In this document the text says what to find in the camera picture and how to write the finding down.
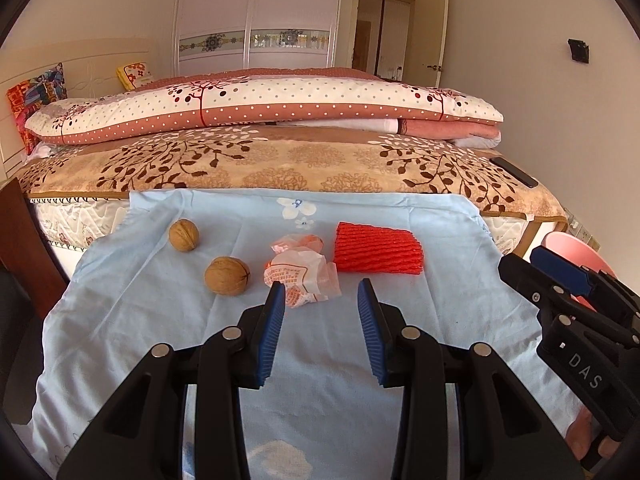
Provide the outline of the person's right hand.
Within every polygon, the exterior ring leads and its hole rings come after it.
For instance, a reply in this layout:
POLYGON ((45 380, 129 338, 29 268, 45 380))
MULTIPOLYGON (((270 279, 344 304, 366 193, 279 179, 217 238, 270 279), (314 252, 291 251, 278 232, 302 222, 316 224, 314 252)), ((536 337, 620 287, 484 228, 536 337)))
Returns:
MULTIPOLYGON (((593 441, 591 437, 592 422, 591 412, 582 406, 574 422, 567 428, 565 441, 578 460, 582 460, 587 455, 593 441)), ((608 460, 619 447, 620 442, 614 441, 610 437, 604 437, 598 446, 598 455, 608 460)))

